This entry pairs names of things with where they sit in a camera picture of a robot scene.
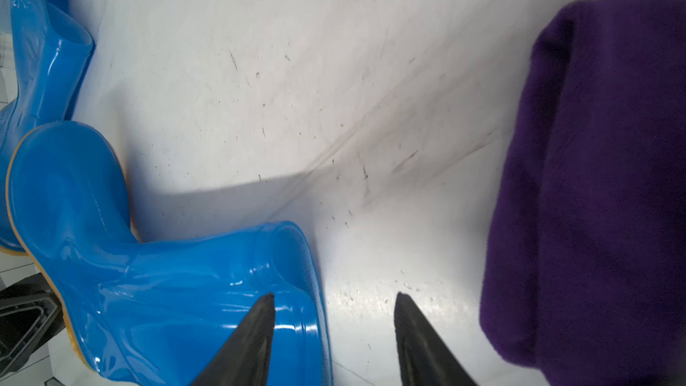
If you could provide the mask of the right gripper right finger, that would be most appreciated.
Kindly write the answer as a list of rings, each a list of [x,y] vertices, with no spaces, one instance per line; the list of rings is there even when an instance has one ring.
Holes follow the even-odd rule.
[[[477,385],[405,293],[397,295],[394,325],[403,385]]]

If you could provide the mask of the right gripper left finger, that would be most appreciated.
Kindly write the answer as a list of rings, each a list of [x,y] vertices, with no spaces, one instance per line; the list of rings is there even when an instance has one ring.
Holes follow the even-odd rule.
[[[192,386],[265,386],[275,327],[273,293],[260,297]]]

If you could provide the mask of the blue rubber boot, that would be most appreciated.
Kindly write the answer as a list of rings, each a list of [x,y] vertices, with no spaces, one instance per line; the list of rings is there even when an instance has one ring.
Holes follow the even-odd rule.
[[[1,110],[1,185],[24,136],[68,121],[95,41],[70,14],[69,0],[10,0],[18,96]]]
[[[113,382],[189,385],[259,300],[271,300],[270,385],[329,385],[323,293],[298,225],[137,241],[123,171],[94,128],[35,128],[5,179],[10,226],[59,298],[74,348]]]

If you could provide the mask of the purple cloth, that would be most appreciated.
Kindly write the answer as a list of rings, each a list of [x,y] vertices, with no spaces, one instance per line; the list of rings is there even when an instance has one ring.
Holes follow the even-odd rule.
[[[581,0],[532,47],[480,324],[552,385],[685,382],[685,0]]]

